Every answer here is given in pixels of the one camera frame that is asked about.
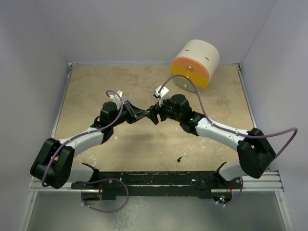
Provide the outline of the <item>round three-drawer storage box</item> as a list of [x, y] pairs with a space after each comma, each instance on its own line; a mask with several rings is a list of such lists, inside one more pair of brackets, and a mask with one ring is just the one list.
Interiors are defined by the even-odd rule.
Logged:
[[218, 50], [210, 43], [194, 39], [188, 41], [171, 64], [171, 75], [187, 76], [199, 92], [210, 83], [220, 62]]

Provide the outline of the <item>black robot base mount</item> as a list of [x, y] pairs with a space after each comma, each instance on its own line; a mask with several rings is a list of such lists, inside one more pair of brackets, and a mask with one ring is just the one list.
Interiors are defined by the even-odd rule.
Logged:
[[89, 180], [78, 180], [72, 188], [82, 192], [98, 191], [102, 200], [118, 196], [197, 197], [228, 202], [232, 193], [243, 187], [237, 177], [225, 181], [217, 171], [99, 171]]

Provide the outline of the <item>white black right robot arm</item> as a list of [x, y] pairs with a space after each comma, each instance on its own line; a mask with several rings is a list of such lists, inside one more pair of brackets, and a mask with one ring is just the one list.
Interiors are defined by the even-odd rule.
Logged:
[[195, 136], [205, 137], [222, 143], [238, 154], [238, 160], [222, 164], [214, 176], [219, 188], [226, 188], [231, 180], [242, 176], [258, 179], [274, 160], [275, 152], [267, 139], [259, 138], [263, 133], [257, 128], [244, 131], [207, 119], [203, 114], [193, 111], [189, 101], [182, 94], [172, 97], [154, 94], [159, 101], [149, 108], [148, 118], [154, 124], [171, 119], [179, 122], [181, 128]]

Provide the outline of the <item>aluminium frame rail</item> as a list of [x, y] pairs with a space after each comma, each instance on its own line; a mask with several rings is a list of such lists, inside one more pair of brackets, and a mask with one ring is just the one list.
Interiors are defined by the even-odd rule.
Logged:
[[[95, 189], [73, 189], [72, 183], [67, 182], [63, 187], [54, 189], [42, 187], [40, 181], [32, 178], [28, 192], [96, 192]], [[279, 172], [265, 172], [259, 179], [243, 177], [243, 192], [283, 192]]]

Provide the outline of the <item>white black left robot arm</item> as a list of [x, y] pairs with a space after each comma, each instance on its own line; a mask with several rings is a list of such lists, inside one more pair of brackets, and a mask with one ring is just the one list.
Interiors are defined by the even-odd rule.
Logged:
[[133, 124], [148, 114], [148, 110], [137, 108], [128, 101], [120, 107], [114, 102], [104, 103], [100, 115], [86, 131], [62, 140], [46, 139], [30, 174], [41, 180], [44, 187], [61, 188], [70, 177], [74, 157], [108, 141], [115, 126], [124, 122]]

